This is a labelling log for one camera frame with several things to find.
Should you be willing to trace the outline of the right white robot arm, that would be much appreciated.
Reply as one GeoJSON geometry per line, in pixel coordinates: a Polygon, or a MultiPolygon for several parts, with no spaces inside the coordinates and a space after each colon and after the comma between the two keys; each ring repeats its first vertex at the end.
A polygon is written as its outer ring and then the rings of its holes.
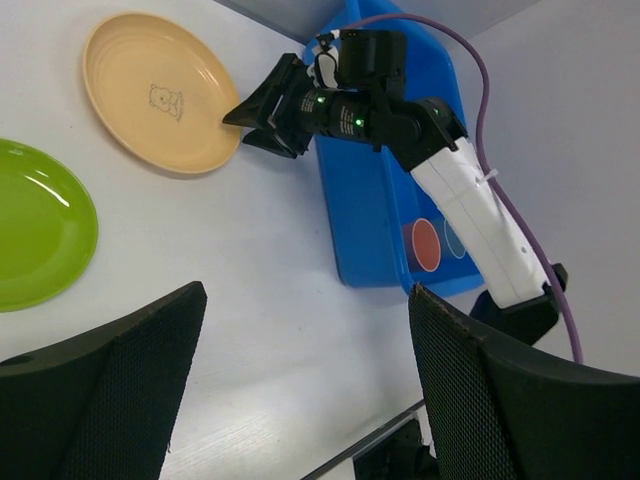
{"type": "Polygon", "coordinates": [[[334,80],[317,65],[284,54],[259,87],[223,118],[247,129],[245,143],[276,155],[303,154],[315,135],[387,148],[433,200],[466,247],[486,291],[472,315],[523,343],[536,343],[558,320],[553,287],[561,266],[545,269],[491,187],[468,133],[451,107],[404,97],[406,36],[388,30],[335,30],[318,39],[322,52],[340,46],[334,80]]]}

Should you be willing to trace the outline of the green plastic plate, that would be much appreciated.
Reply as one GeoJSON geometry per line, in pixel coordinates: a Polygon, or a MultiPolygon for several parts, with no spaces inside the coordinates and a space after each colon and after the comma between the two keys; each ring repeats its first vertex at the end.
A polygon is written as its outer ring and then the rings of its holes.
{"type": "Polygon", "coordinates": [[[88,190],[52,156],[1,141],[1,310],[43,303],[72,286],[96,251],[88,190]]]}

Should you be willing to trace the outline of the blue plastic cup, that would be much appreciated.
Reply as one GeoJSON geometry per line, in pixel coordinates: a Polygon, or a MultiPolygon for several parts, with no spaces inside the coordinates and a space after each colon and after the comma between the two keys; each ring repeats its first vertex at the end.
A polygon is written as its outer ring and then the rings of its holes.
{"type": "Polygon", "coordinates": [[[443,235],[448,255],[458,260],[464,258],[467,253],[466,248],[446,219],[443,220],[443,235]]]}

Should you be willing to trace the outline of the pink plastic cup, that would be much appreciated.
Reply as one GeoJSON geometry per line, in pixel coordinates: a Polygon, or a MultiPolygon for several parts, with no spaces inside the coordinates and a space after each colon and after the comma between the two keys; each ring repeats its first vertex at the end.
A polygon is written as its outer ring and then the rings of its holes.
{"type": "Polygon", "coordinates": [[[410,252],[413,263],[425,272],[436,271],[441,262],[441,245],[434,225],[427,219],[417,219],[410,230],[410,252]]]}

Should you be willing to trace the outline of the beige plastic plate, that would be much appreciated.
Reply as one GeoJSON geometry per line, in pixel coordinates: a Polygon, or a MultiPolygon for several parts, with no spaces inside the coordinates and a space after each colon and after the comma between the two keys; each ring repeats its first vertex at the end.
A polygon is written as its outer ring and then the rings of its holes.
{"type": "Polygon", "coordinates": [[[154,167],[208,173],[240,144],[240,128],[222,121],[240,103],[227,69],[167,19],[125,12],[103,20],[86,41],[82,73],[106,130],[154,167]]]}

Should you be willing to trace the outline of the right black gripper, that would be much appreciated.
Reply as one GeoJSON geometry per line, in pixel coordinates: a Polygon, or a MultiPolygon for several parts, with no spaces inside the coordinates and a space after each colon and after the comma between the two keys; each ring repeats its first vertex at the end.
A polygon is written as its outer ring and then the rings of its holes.
{"type": "Polygon", "coordinates": [[[312,136],[390,144],[389,74],[340,68],[347,89],[316,87],[307,66],[294,53],[283,54],[262,83],[222,122],[254,129],[242,143],[277,156],[302,156],[312,136]],[[272,132],[265,131],[272,115],[272,132]]]}

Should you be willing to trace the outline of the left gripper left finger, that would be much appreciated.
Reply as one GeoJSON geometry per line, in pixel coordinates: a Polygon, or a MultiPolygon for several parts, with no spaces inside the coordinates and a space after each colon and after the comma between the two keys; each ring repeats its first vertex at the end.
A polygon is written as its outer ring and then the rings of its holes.
{"type": "Polygon", "coordinates": [[[204,321],[191,282],[1,363],[4,479],[156,479],[204,321]]]}

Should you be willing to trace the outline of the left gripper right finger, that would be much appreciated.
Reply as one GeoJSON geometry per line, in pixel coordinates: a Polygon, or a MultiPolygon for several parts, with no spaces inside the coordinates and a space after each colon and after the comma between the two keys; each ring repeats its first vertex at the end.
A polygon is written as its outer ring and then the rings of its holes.
{"type": "Polygon", "coordinates": [[[638,478],[638,377],[545,353],[421,285],[408,309],[440,478],[638,478]]]}

